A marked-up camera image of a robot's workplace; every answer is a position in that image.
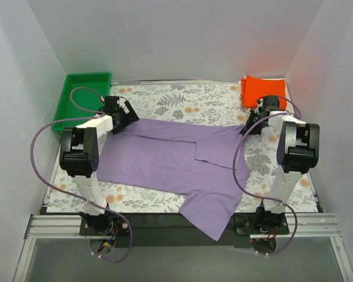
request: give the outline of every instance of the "table surface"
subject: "table surface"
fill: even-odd
[[[140,118],[194,123],[209,126],[229,126],[245,123],[248,109],[241,104],[238,84],[160,84],[113,86],[110,95],[123,96],[131,102]],[[279,132],[271,127],[262,135],[250,136],[245,159],[252,170],[246,189],[266,196],[275,178],[276,151]],[[99,152],[106,136],[99,139]],[[79,194],[76,184],[61,170],[56,158],[52,182],[63,190]],[[138,186],[99,182],[110,209],[121,213],[177,213],[185,195],[157,191]],[[47,212],[76,213],[85,210],[82,200],[57,191],[48,194]],[[236,212],[254,212],[260,200],[247,195]],[[288,203],[296,212],[317,212],[317,206],[307,176],[297,183]]]

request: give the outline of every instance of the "glass panel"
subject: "glass panel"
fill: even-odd
[[[277,243],[286,240],[278,238]],[[118,258],[125,251],[115,249],[109,256]],[[283,253],[268,259],[222,246],[136,247],[119,264],[89,253],[89,240],[38,239],[26,280],[343,281],[329,238],[295,238]]]

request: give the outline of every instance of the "shirt sleeve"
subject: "shirt sleeve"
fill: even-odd
[[[240,199],[214,193],[190,193],[179,212],[210,238],[218,241]]]

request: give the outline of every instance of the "cable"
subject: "cable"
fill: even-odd
[[[289,103],[293,106],[294,111],[296,111],[297,114],[298,114],[298,115],[296,115],[296,114],[294,113],[294,117],[295,117],[295,118],[297,118],[297,119],[302,118],[301,111],[299,110],[299,108],[297,107],[297,105],[296,105],[294,102],[292,102],[292,100],[290,100],[290,99],[288,99],[288,98],[286,98],[286,97],[278,96],[278,95],[275,95],[275,96],[276,96],[276,97],[279,97],[279,98],[281,98],[281,99],[284,99],[285,101],[289,102]]]
[[[87,202],[88,204],[91,204],[92,206],[94,207],[97,207],[99,209],[102,209],[102,210],[105,210],[106,212],[109,212],[109,213],[113,213],[115,214],[116,216],[119,216],[121,217],[124,222],[128,225],[128,228],[129,228],[129,246],[128,246],[128,249],[127,249],[127,252],[125,253],[125,255],[121,258],[121,259],[118,259],[118,260],[114,260],[112,258],[109,258],[109,257],[104,257],[104,256],[101,256],[99,255],[98,253],[94,253],[96,256],[100,256],[100,258],[102,259],[105,259],[105,260],[108,260],[108,261],[111,261],[113,263],[119,263],[123,260],[125,260],[127,257],[128,257],[128,254],[129,252],[131,251],[131,248],[132,248],[132,243],[133,243],[133,234],[132,234],[132,227],[131,227],[131,224],[129,223],[128,219],[123,216],[121,213],[117,213],[116,211],[113,211],[111,209],[108,209],[106,207],[102,207],[94,202],[91,202],[90,200],[88,200],[87,198],[85,197],[82,197],[78,194],[75,194],[75,193],[72,193],[72,192],[69,192],[69,191],[64,191],[60,188],[57,188],[56,186],[52,185],[50,182],[48,182],[46,179],[43,178],[43,176],[41,176],[40,172],[38,171],[38,169],[36,168],[36,165],[35,165],[35,161],[34,161],[34,147],[35,147],[35,141],[36,139],[38,138],[39,134],[41,134],[41,132],[43,130],[45,130],[46,128],[48,128],[49,126],[51,125],[54,125],[56,123],[62,123],[62,122],[75,122],[75,121],[80,121],[80,120],[91,120],[91,119],[94,119],[94,118],[101,118],[103,116],[105,116],[105,113],[103,112],[99,112],[99,111],[93,111],[93,110],[87,110],[87,109],[84,109],[80,106],[78,106],[73,100],[72,100],[72,94],[78,90],[78,89],[86,89],[86,90],[89,90],[91,92],[93,92],[94,94],[96,95],[99,95],[97,94],[94,90],[90,89],[90,88],[86,88],[86,87],[77,87],[75,88],[74,90],[72,90],[69,98],[71,99],[71,102],[76,106],[78,107],[79,109],[81,110],[84,110],[86,112],[89,112],[89,113],[101,113],[102,115],[99,115],[99,116],[90,116],[90,117],[77,117],[77,118],[73,118],[73,119],[61,119],[61,120],[56,120],[54,122],[51,122],[43,127],[41,127],[37,132],[36,134],[34,135],[32,141],[31,141],[31,145],[30,145],[30,161],[31,161],[31,166],[36,174],[36,176],[40,179],[41,182],[45,183],[47,186],[53,188],[54,190],[56,191],[59,191],[60,193],[64,193],[64,194],[67,194],[67,195],[70,195],[70,196],[73,196],[73,197],[76,197],[78,199],[81,199],[85,202]]]
[[[113,227],[114,227],[114,224],[113,224],[113,222],[111,222],[111,227],[110,227],[110,230],[109,230],[108,232],[106,232],[106,233],[98,232],[98,233],[99,233],[100,235],[107,235],[108,233],[111,232],[111,230],[112,230]]]
[[[104,248],[105,248],[104,242],[102,241],[102,243],[101,243],[101,245],[100,245],[98,251],[96,251],[96,252],[97,252],[97,253],[100,253]]]
[[[263,238],[263,240],[267,240],[271,235],[272,235],[272,230],[271,230],[271,232],[269,232],[269,234],[266,238]]]
[[[85,90],[87,90],[87,91],[90,91],[90,92],[96,94],[96,95],[98,96],[99,100],[100,100],[102,103],[105,102],[105,100],[103,99],[103,97],[102,97],[98,92],[95,92],[93,89],[90,89],[90,88],[87,88],[87,87],[83,87],[83,86],[82,86],[82,87],[76,87],[75,89],[73,89],[73,90],[71,91],[71,94],[69,94],[69,100],[71,101],[71,103],[72,103],[76,108],[78,108],[78,109],[80,109],[80,110],[83,110],[84,112],[87,112],[87,113],[99,113],[99,114],[103,114],[103,115],[104,115],[104,112],[99,112],[99,111],[97,111],[97,110],[88,110],[88,109],[85,109],[85,108],[83,108],[83,107],[80,107],[79,105],[76,104],[76,102],[73,100],[73,94],[74,94],[77,90],[80,90],[80,89],[85,89]]]
[[[297,106],[292,103],[293,107],[295,108],[295,110],[300,114],[301,112],[299,111],[299,109],[297,108]],[[273,256],[275,254],[278,254],[280,252],[282,252],[283,250],[285,250],[289,244],[291,243],[291,241],[293,240],[294,236],[295,236],[295,233],[297,232],[297,226],[298,226],[298,218],[297,218],[297,214],[295,213],[294,209],[288,205],[287,203],[284,203],[282,200],[280,199],[277,199],[277,198],[273,198],[273,197],[265,197],[265,196],[258,196],[258,195],[255,195],[255,194],[252,194],[250,192],[247,192],[242,186],[241,184],[239,183],[238,179],[237,179],[237,175],[235,173],[235,164],[237,162],[237,157],[238,157],[238,153],[239,153],[239,150],[244,142],[244,140],[247,138],[247,136],[249,135],[249,133],[251,132],[252,129],[254,129],[258,124],[260,124],[261,122],[267,120],[267,119],[270,119],[271,117],[275,117],[275,116],[283,116],[283,115],[288,115],[288,113],[276,113],[274,115],[270,115],[270,116],[266,116],[266,117],[263,117],[262,119],[258,120],[257,122],[255,122],[247,131],[246,133],[243,135],[241,141],[239,141],[239,144],[237,146],[237,149],[235,150],[235,153],[234,153],[234,158],[233,158],[233,164],[232,164],[232,171],[233,171],[233,177],[234,177],[234,181],[236,182],[236,184],[238,185],[238,187],[242,190],[243,193],[251,196],[251,197],[254,197],[254,198],[257,198],[257,199],[262,199],[262,200],[272,200],[272,201],[275,201],[275,202],[279,202],[279,203],[282,203],[284,206],[286,206],[288,209],[290,209],[290,211],[293,213],[294,215],[294,219],[295,219],[295,226],[294,226],[294,230],[289,238],[289,240],[285,243],[285,245],[283,245],[281,247],[281,249],[273,252],[273,253],[270,253],[270,254],[264,254],[264,253],[261,253],[265,256]]]
[[[114,239],[116,237],[116,234],[112,235],[110,239],[108,239],[106,242],[109,243],[111,242],[112,239]]]
[[[275,230],[275,234],[273,235],[273,237],[270,240],[273,240],[274,238],[276,238],[277,235],[277,229]]]

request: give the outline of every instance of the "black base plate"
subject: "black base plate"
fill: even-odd
[[[218,242],[197,229],[179,213],[124,213],[123,216],[131,223],[133,235],[136,237],[133,242],[134,247],[234,246],[236,248],[251,248],[249,235],[259,234],[259,230],[252,224],[255,213],[235,213],[230,218]],[[123,228],[124,221],[120,217],[114,217],[114,223],[119,229],[116,247],[128,247],[129,230]],[[79,232],[81,236],[102,236],[93,228],[86,228],[85,225],[85,220],[82,220]],[[277,233],[288,234],[288,226],[283,225],[277,230]]]

